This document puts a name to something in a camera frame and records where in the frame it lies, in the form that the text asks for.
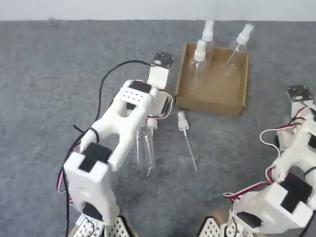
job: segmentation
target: perforated metal plate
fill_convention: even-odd
[[[125,226],[123,219],[119,216],[112,227],[105,227],[103,222],[81,214],[76,221],[76,225],[78,225],[79,228],[73,237],[99,237],[102,234],[103,229],[105,237],[132,237],[127,230],[128,227]]]
[[[107,237],[130,237],[127,228],[120,217],[117,217],[117,221],[112,227],[106,228]]]
[[[98,237],[103,232],[104,225],[102,222],[94,219],[85,217],[80,224],[79,228],[73,235],[74,237]]]
[[[214,218],[208,218],[198,237],[220,237],[220,228]]]
[[[223,237],[225,236],[223,232],[225,227],[227,227],[226,229],[227,237],[234,237],[235,231],[236,231],[236,227],[234,224],[229,225],[229,226],[223,225],[220,227],[216,223],[215,219],[210,217],[205,221],[198,237]],[[254,237],[254,235],[251,232],[244,229],[243,231],[237,230],[236,237]]]

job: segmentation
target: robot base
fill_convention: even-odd
[[[235,226],[227,225],[228,211],[212,211],[206,214],[197,237],[234,237]],[[236,237],[265,237],[263,234],[250,233],[247,230],[237,232]]]
[[[103,230],[104,237],[138,237],[137,233],[130,230],[125,217],[122,215],[117,217],[113,226],[105,227],[102,222],[84,214],[81,214],[77,219],[76,226],[68,234],[68,237],[103,237]]]

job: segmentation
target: black cable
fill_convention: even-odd
[[[76,125],[73,125],[73,128],[74,128],[75,130],[79,131],[79,132],[83,132],[83,130],[80,129],[80,128],[78,128]]]
[[[96,122],[99,117],[100,117],[100,112],[101,112],[101,97],[102,97],[102,88],[103,88],[103,84],[104,81],[106,80],[106,78],[110,75],[111,72],[113,72],[115,69],[125,65],[125,64],[129,64],[129,63],[140,63],[143,65],[147,65],[147,66],[151,66],[150,63],[147,63],[145,61],[141,61],[141,60],[129,60],[129,61],[125,61],[122,62],[120,64],[117,64],[116,66],[114,66],[113,68],[111,68],[102,78],[101,83],[100,83],[100,88],[99,88],[99,97],[98,97],[98,110],[97,110],[97,114],[95,116],[94,122]],[[61,171],[63,172],[63,182],[65,185],[65,193],[66,193],[66,237],[68,237],[68,233],[69,233],[69,200],[70,200],[70,196],[69,196],[69,189],[68,189],[68,183],[67,183],[67,177],[66,177],[66,173],[65,173],[65,169],[64,169],[64,164],[67,161],[67,159],[69,158],[70,154],[73,152],[73,149],[75,148],[76,145],[78,145],[79,141],[81,140],[81,138],[86,134],[86,131],[83,131],[82,129],[78,128],[76,125],[73,125],[73,127],[80,131],[81,134],[76,138],[76,140],[73,142],[73,144],[70,146],[70,148],[67,151],[67,154],[65,156],[63,165],[61,167]]]
[[[312,217],[310,218],[309,222],[307,223],[307,225],[305,226],[305,228],[303,229],[303,231],[300,233],[299,237],[303,237],[303,236],[306,234],[306,232],[307,232],[307,230],[309,229],[309,227],[310,227],[310,225],[311,225],[313,219],[315,218],[315,215],[316,215],[316,210],[313,211]]]
[[[232,220],[233,220],[234,225],[235,225],[235,228],[236,228],[236,230],[235,230],[235,234],[234,234],[234,237],[236,237],[236,236],[237,236],[237,231],[238,231],[238,229],[237,229],[237,223],[236,223],[236,221],[235,221],[234,217],[232,217]]]
[[[93,235],[93,233],[94,233],[94,231],[95,231],[95,225],[93,224],[93,222],[92,221],[90,221],[88,218],[87,218],[87,220],[88,220],[88,222],[90,222],[92,225],[93,225],[93,230],[92,230],[92,232],[89,234],[89,235],[87,235],[87,236],[85,236],[85,237],[91,237],[92,235]]]
[[[141,60],[129,60],[129,61],[126,61],[126,62],[122,62],[120,64],[117,64],[115,67],[113,67],[112,69],[110,69],[105,75],[104,77],[102,78],[101,80],[101,83],[100,83],[100,88],[99,88],[99,97],[98,97],[98,110],[97,110],[97,114],[95,116],[95,119],[94,121],[96,122],[98,119],[99,119],[99,116],[100,116],[100,112],[101,112],[101,97],[102,97],[102,88],[103,88],[103,84],[104,84],[104,81],[105,79],[109,76],[109,74],[111,72],[113,72],[115,69],[125,65],[125,64],[128,64],[128,63],[141,63],[141,64],[144,64],[144,65],[147,65],[147,66],[151,66],[150,63],[147,63],[145,61],[141,61]]]

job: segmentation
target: white spray nozzle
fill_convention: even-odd
[[[197,47],[194,52],[194,60],[198,62],[203,62],[205,60],[205,49],[206,49],[205,41],[199,39],[197,41]]]
[[[189,124],[183,111],[178,112],[178,127],[179,131],[186,131],[189,129]]]
[[[147,127],[150,129],[157,129],[158,128],[158,121],[156,118],[149,118],[147,120]]]
[[[253,25],[252,24],[246,24],[245,27],[243,28],[242,32],[238,35],[237,37],[237,43],[241,45],[247,44],[249,40],[249,36],[253,30]]]
[[[204,41],[213,40],[213,26],[214,26],[214,21],[205,21],[204,31],[202,34],[202,40]]]

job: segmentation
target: spray bottle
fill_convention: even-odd
[[[226,75],[231,76],[235,69],[240,66],[240,63],[242,62],[242,55],[247,51],[247,42],[252,30],[253,25],[246,24],[242,32],[238,35],[237,39],[231,42],[230,49],[233,52],[225,64]]]

